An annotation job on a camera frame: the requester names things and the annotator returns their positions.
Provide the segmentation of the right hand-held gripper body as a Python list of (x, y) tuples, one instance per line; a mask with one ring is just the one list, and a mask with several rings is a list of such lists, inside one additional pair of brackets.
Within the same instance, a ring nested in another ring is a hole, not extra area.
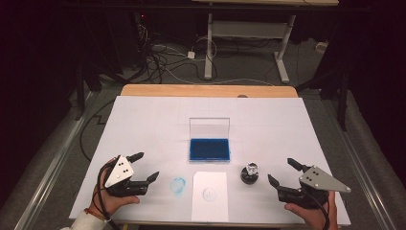
[(287, 188), (277, 184), (280, 202), (294, 203), (302, 208), (319, 209), (328, 201), (328, 192), (350, 193), (351, 188), (317, 166), (293, 165), (304, 174), (299, 177), (301, 187)]

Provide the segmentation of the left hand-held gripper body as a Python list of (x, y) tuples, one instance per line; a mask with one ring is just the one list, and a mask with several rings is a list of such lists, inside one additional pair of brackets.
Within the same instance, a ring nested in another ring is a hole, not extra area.
[(119, 155), (109, 166), (103, 181), (103, 187), (111, 196), (144, 196), (148, 184), (145, 181), (131, 181), (134, 174), (132, 163), (126, 156)]

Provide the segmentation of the black stamp with crystal handle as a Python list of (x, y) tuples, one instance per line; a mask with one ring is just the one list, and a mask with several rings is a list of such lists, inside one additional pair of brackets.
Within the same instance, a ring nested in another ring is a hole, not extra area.
[(240, 173), (241, 180), (248, 185), (252, 185), (257, 182), (259, 178), (259, 166), (254, 163), (248, 163)]

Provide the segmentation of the blue ink pad clear lid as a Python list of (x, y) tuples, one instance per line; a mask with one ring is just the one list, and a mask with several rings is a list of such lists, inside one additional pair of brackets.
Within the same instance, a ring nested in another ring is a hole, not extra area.
[(190, 118), (191, 162), (229, 162), (229, 118)]

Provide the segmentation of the person's left hand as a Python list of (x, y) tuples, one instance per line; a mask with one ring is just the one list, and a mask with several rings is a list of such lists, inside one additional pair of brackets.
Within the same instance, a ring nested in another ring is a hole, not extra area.
[(103, 181), (106, 171), (114, 161), (110, 159), (101, 167), (101, 172), (98, 175), (98, 181), (92, 193), (92, 199), (88, 208), (85, 209), (86, 213), (90, 213), (99, 219), (109, 219), (121, 207), (130, 204), (139, 204), (140, 199), (137, 196), (115, 197), (110, 195), (103, 187)]

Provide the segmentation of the person's right hand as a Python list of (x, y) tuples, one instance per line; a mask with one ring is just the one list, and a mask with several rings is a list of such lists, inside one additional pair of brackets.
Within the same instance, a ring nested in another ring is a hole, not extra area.
[(328, 192), (328, 202), (322, 210), (307, 210), (294, 203), (286, 203), (284, 209), (299, 216), (304, 220), (310, 230), (326, 230), (325, 225), (329, 220), (328, 230), (339, 230), (337, 223), (337, 206), (335, 203), (335, 193)]

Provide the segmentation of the blue ink stain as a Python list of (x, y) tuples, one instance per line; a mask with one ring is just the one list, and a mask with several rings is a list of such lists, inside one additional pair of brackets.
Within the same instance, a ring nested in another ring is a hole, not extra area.
[(177, 196), (180, 196), (186, 187), (186, 180), (182, 177), (173, 178), (170, 182), (170, 190)]

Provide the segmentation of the white table cover sheet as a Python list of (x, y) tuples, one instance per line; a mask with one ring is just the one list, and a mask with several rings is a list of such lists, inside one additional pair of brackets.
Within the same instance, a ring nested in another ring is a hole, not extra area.
[[(229, 118), (231, 159), (226, 163), (189, 160), (190, 118)], [(212, 223), (227, 225), (282, 225), (301, 223), (284, 210), (268, 174), (283, 186), (297, 188), (300, 174), (288, 158), (324, 171), (329, 165), (300, 98), (193, 98), (120, 96), (101, 136), (70, 216), (75, 218), (91, 201), (102, 165), (121, 154), (143, 152), (133, 165), (134, 177), (159, 175), (138, 205), (120, 209), (116, 221), (154, 223)], [(245, 184), (241, 170), (259, 166), (259, 178)], [(227, 174), (228, 222), (192, 221), (192, 186), (196, 172)], [(169, 188), (182, 177), (181, 195)]]

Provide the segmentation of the white paper card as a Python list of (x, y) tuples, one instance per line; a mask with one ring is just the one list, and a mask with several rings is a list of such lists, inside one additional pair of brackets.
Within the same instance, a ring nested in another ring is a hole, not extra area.
[(227, 174), (196, 172), (192, 182), (192, 221), (228, 222)]

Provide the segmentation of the person's white sleeve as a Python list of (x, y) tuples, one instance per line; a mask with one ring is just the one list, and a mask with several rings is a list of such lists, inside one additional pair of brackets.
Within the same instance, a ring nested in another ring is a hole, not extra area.
[(81, 211), (71, 226), (63, 227), (60, 230), (103, 230), (105, 225), (104, 219)]

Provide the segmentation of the black metal stand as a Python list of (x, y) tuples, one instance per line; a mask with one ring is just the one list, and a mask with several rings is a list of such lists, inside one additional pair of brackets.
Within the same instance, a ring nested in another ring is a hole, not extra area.
[(76, 68), (76, 87), (78, 111), (76, 120), (78, 121), (85, 109), (84, 85), (87, 85), (91, 92), (100, 92), (102, 84), (99, 80), (97, 68), (93, 63), (79, 63)]
[(312, 80), (308, 80), (295, 87), (297, 92), (307, 88), (320, 89), (322, 100), (337, 100), (337, 122), (340, 128), (346, 131), (349, 68), (345, 64), (337, 64), (325, 73), (318, 74)]

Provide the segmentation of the wooden table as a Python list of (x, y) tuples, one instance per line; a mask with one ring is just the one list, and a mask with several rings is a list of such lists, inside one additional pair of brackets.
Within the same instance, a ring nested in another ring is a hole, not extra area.
[(122, 96), (211, 97), (211, 98), (297, 98), (292, 86), (127, 84)]

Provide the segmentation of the black device with red light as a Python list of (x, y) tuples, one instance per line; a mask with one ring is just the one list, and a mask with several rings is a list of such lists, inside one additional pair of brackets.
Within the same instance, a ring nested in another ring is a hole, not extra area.
[(138, 67), (145, 65), (149, 52), (148, 30), (143, 25), (143, 16), (137, 12), (131, 14), (134, 36), (136, 40), (136, 62)]

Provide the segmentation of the white metal-legged desk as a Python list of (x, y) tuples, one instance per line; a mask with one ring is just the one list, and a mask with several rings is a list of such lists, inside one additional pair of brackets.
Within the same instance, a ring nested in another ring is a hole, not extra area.
[[(245, 4), (254, 6), (289, 6), (298, 8), (300, 6), (309, 7), (336, 7), (338, 0), (193, 0), (195, 2), (207, 3), (210, 7), (218, 4)], [(216, 45), (213, 42), (213, 36), (219, 37), (245, 37), (245, 38), (280, 38), (282, 46), (273, 57), (276, 62), (277, 70), (282, 83), (289, 83), (283, 63), (283, 55), (287, 43), (293, 30), (296, 14), (291, 13), (285, 23), (261, 23), (261, 22), (242, 22), (242, 21), (214, 21), (213, 15), (208, 14), (207, 22), (207, 46), (205, 55), (205, 80), (212, 80), (214, 68), (214, 53)]]

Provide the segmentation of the aluminium floor rail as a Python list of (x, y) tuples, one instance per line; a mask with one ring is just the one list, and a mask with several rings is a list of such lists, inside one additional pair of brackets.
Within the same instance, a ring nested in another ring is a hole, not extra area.
[(86, 96), (84, 101), (85, 108), (73, 121), (69, 131), (67, 132), (67, 137), (62, 143), (62, 146), (57, 150), (54, 159), (41, 179), (20, 220), (16, 223), (14, 230), (31, 230), (34, 226), (34, 223), (36, 222), (44, 204), (46, 203), (49, 194), (54, 188), (57, 178), (66, 162), (69, 155), (69, 149), (71, 148), (72, 143), (77, 137), (79, 131), (83, 127), (85, 119), (98, 96), (99, 94), (97, 92), (89, 92)]
[(350, 161), (352, 170), (355, 177), (360, 184), (360, 188), (364, 193), (364, 197), (369, 203), (369, 207), (372, 209), (373, 214), (380, 226), (381, 230), (395, 230), (395, 224), (385, 207), (381, 194), (376, 190), (376, 187), (372, 183), (372, 179), (368, 176), (367, 170), (362, 163), (360, 157), (357, 155), (357, 151), (352, 144), (348, 133), (344, 131), (339, 123), (336, 121), (336, 112), (332, 103), (324, 101), (324, 107), (327, 111), (330, 120), (337, 129), (344, 146), (346, 148), (346, 156)]

